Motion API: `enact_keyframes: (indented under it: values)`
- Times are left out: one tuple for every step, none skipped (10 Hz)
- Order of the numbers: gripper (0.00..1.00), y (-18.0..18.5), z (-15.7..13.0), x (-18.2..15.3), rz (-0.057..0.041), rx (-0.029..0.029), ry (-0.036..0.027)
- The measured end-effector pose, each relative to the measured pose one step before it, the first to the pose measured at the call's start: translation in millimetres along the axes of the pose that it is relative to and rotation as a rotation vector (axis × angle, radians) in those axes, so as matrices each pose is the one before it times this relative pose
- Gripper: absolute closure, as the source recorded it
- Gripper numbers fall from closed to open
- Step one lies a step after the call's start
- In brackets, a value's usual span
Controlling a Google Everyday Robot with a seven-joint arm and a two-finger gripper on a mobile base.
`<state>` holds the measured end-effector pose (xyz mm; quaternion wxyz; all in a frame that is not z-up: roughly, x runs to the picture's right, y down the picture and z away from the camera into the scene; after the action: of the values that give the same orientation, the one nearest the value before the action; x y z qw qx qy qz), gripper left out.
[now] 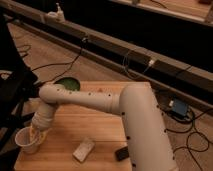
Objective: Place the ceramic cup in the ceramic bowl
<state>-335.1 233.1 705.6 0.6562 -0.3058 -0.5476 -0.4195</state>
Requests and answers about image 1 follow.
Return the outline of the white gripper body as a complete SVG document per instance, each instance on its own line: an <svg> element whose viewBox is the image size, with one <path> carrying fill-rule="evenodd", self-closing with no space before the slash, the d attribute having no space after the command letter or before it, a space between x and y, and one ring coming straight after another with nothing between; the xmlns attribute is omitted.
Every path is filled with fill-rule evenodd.
<svg viewBox="0 0 213 171"><path fill-rule="evenodd" d="M40 106L32 118L32 125L40 131L45 131L51 127L54 115L53 106Z"/></svg>

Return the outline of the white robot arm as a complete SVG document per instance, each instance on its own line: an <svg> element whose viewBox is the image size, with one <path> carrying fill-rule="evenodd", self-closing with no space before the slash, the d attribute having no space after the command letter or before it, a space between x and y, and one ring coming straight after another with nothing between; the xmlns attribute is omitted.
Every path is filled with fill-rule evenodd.
<svg viewBox="0 0 213 171"><path fill-rule="evenodd" d="M179 171L161 110L148 82L126 85L120 94L67 90L45 84L32 128L48 130L60 104L75 104L122 118L132 171Z"/></svg>

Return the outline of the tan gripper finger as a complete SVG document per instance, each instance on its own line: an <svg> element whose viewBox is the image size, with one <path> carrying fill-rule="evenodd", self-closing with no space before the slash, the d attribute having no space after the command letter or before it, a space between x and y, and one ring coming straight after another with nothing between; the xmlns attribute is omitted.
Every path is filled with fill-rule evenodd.
<svg viewBox="0 0 213 171"><path fill-rule="evenodd" d="M37 136L37 130L33 127L33 125L30 125L29 136L30 136L30 142L34 141L34 139Z"/></svg>
<svg viewBox="0 0 213 171"><path fill-rule="evenodd" d="M39 131L39 140L44 141L47 137L47 134L48 134L48 130Z"/></svg>

